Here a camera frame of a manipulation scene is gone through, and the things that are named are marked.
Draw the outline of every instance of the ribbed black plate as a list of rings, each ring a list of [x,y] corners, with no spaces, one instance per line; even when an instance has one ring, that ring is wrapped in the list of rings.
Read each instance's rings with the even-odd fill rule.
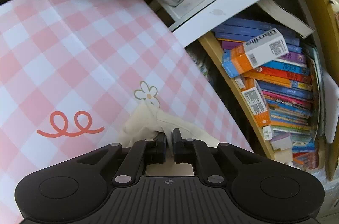
[[[22,224],[36,224],[25,220]],[[143,176],[134,186],[116,188],[95,213],[72,224],[264,224],[233,204],[221,188],[199,178]],[[313,219],[300,222],[316,224]]]

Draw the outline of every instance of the red squiggle print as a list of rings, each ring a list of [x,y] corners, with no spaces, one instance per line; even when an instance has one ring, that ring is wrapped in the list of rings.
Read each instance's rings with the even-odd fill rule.
[[[54,122],[54,117],[56,115],[59,115],[63,118],[64,122],[65,122],[65,125],[63,127],[63,129],[60,129]],[[78,116],[79,115],[85,115],[87,118],[88,118],[88,124],[86,127],[82,127],[80,124],[79,124],[79,121],[78,121]],[[77,126],[77,128],[79,128],[79,131],[78,132],[74,132],[74,133],[69,133],[67,132],[67,128],[68,128],[68,119],[66,117],[66,115],[64,113],[62,113],[61,111],[54,111],[51,115],[50,115],[50,125],[55,129],[55,131],[57,132],[57,134],[51,134],[51,133],[46,133],[46,132],[43,132],[41,130],[37,130],[37,132],[42,135],[42,136],[45,136],[45,137],[48,137],[48,138],[58,138],[62,135],[65,135],[65,136],[68,136],[68,137],[76,137],[76,136],[80,136],[84,133],[89,133],[89,134],[95,134],[95,133],[99,133],[101,131],[103,131],[105,128],[104,127],[101,127],[99,129],[95,129],[95,130],[89,130],[90,129],[90,126],[92,125],[92,117],[91,115],[86,112],[86,111],[78,111],[77,113],[75,113],[74,115],[74,123],[75,125]]]

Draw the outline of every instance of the white flower print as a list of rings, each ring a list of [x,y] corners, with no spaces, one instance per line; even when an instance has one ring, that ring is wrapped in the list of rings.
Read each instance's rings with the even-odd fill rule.
[[[158,93],[158,89],[155,86],[149,87],[145,81],[140,82],[140,88],[134,91],[134,96],[138,100],[144,100],[150,104],[160,107],[159,100],[155,97]]]

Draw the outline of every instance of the wooden shelf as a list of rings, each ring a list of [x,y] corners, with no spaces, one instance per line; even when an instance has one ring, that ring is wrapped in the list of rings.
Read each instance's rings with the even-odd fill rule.
[[[229,78],[228,74],[224,70],[224,68],[221,66],[221,58],[223,55],[223,50],[217,41],[217,39],[214,37],[214,35],[211,32],[206,33],[205,35],[201,36],[199,39],[199,42],[209,55],[209,57],[212,59],[216,67],[218,68],[219,72],[225,79],[226,83],[232,90],[234,96],[238,100],[241,108],[243,109],[247,119],[249,120],[251,126],[253,127],[253,130],[256,134],[256,136],[259,139],[259,142],[265,152],[265,155],[269,159],[274,160],[274,152],[272,149],[272,146],[269,141],[265,141],[262,129],[258,126],[257,122],[254,119],[254,116],[252,114],[252,111],[250,110],[250,107],[247,105],[244,97],[242,96],[240,89],[234,79]]]

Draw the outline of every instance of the red book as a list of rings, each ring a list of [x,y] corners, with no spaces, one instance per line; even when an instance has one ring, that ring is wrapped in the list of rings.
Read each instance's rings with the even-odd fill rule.
[[[261,71],[262,74],[276,76],[276,77],[279,77],[279,78],[287,78],[287,79],[290,79],[290,80],[295,80],[295,81],[298,81],[298,82],[303,82],[303,83],[308,83],[308,84],[311,83],[311,77],[310,76],[296,74],[296,73],[293,73],[293,72],[273,69],[273,68],[264,67],[264,66],[261,66],[260,68],[262,68],[262,71]]]
[[[272,93],[272,92],[269,92],[269,91],[266,91],[266,90],[262,90],[262,93],[265,96],[269,96],[269,97],[272,97],[274,99],[286,101],[286,102],[289,102],[291,104],[299,105],[299,106],[307,108],[307,109],[311,108],[311,104],[309,102],[307,102],[307,101],[303,101],[303,100],[299,100],[299,99],[296,99],[296,98],[287,97],[287,96],[284,96],[283,94]]]

